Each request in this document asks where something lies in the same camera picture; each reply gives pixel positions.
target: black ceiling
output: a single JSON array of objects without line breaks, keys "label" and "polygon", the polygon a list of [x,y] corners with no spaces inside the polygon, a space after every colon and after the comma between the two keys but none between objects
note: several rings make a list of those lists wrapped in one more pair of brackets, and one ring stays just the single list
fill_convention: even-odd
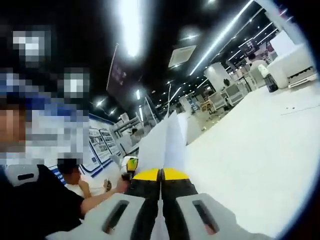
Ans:
[{"label": "black ceiling", "polygon": [[[192,76],[189,76],[199,59],[220,34],[231,19],[241,10],[248,0],[142,0],[145,15],[142,16],[143,52],[135,59],[128,58],[132,77],[140,83],[149,94],[155,105],[166,102],[168,91],[167,81],[171,81],[171,91],[175,92],[182,86],[182,95],[196,88],[203,79],[203,71],[210,63],[225,62],[232,56],[231,51],[237,51],[238,45],[245,38],[251,38],[270,21],[261,11],[232,40],[213,61],[223,46],[244,26],[261,8],[257,3],[250,7],[239,18],[236,26],[221,41]],[[6,17],[21,28],[22,25],[50,25],[56,33],[56,50],[52,55],[55,61],[55,71],[63,72],[62,68],[84,68],[90,73],[89,101],[107,98],[103,110],[90,105],[90,111],[95,115],[107,118],[105,113],[115,110],[109,119],[116,121],[125,110],[106,92],[106,84],[111,60],[116,43],[122,46],[120,39],[121,25],[115,12],[116,0],[69,0],[69,1],[34,1],[37,7],[27,2],[20,3]],[[181,40],[194,32],[198,37],[191,40]],[[197,45],[188,62],[177,68],[168,69],[168,64],[174,49]]]}]

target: yellow object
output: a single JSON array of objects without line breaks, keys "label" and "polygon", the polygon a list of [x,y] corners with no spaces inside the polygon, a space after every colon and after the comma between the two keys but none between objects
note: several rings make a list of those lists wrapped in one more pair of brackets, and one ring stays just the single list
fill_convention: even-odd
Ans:
[{"label": "yellow object", "polygon": [[154,168],[148,171],[143,171],[134,176],[134,180],[150,180],[157,181],[159,169]]},{"label": "yellow object", "polygon": [[174,168],[164,168],[163,171],[165,180],[189,179],[187,174],[181,171],[177,171]]},{"label": "yellow object", "polygon": [[134,172],[138,167],[138,158],[131,157],[126,163],[126,171]]}]

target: black shirt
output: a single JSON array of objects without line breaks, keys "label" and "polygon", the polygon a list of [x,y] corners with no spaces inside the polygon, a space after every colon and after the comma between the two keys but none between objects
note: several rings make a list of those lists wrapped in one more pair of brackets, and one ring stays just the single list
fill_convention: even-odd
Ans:
[{"label": "black shirt", "polygon": [[13,187],[0,177],[1,239],[43,240],[81,224],[81,196],[68,190],[46,166],[37,182]]}]

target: white machine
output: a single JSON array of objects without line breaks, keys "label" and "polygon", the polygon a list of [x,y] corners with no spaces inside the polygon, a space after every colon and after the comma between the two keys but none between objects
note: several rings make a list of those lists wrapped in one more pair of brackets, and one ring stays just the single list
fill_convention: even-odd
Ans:
[{"label": "white machine", "polygon": [[291,52],[278,56],[268,70],[280,89],[293,88],[317,79],[311,54],[304,44],[295,46]]}]

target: white counter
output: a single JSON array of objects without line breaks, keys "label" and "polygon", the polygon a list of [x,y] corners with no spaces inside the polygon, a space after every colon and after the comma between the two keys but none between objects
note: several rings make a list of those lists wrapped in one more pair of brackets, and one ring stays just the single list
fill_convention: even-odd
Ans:
[{"label": "white counter", "polygon": [[186,148],[186,172],[233,211],[240,226],[276,237],[304,205],[318,174],[320,91],[249,93]]}]

